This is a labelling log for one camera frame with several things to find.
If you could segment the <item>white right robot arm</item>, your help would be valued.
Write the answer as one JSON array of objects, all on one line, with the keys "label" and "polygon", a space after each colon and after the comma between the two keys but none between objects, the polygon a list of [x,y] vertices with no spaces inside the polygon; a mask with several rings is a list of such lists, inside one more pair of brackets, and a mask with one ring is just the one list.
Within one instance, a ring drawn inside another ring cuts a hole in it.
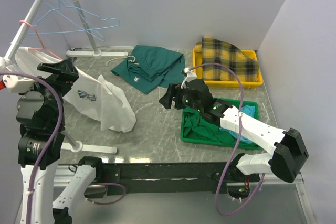
[{"label": "white right robot arm", "polygon": [[159,103],[165,109],[193,109],[206,122],[239,133],[260,146],[264,153],[239,154],[231,161],[230,176],[238,182],[251,174],[273,174],[292,183],[309,157],[299,131],[279,129],[239,112],[232,104],[213,97],[202,80],[170,84]]}]

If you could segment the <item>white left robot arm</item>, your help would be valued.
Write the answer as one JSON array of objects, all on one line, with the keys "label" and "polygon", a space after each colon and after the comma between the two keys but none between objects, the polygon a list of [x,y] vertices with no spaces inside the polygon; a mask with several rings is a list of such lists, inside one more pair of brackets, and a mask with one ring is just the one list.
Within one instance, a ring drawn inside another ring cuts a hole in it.
[{"label": "white left robot arm", "polygon": [[69,184],[56,200],[53,187],[64,141],[63,96],[78,80],[71,60],[41,63],[37,69],[49,73],[33,79],[33,85],[17,102],[16,120],[20,123],[18,162],[24,183],[22,223],[72,223],[72,211],[84,198],[91,183],[102,182],[100,158],[85,156],[77,165]]}]

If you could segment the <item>white flower print t-shirt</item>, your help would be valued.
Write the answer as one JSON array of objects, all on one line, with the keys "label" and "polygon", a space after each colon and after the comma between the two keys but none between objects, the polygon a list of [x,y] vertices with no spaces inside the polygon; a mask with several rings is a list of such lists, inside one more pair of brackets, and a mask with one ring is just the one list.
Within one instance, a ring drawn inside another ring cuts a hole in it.
[{"label": "white flower print t-shirt", "polygon": [[[37,69],[41,63],[59,63],[60,60],[29,47],[19,47],[15,55],[18,67],[26,74],[46,78],[50,73]],[[102,131],[132,131],[136,116],[124,91],[108,82],[102,75],[97,79],[76,68],[79,79],[64,100],[72,104],[81,114],[100,121]]]}]

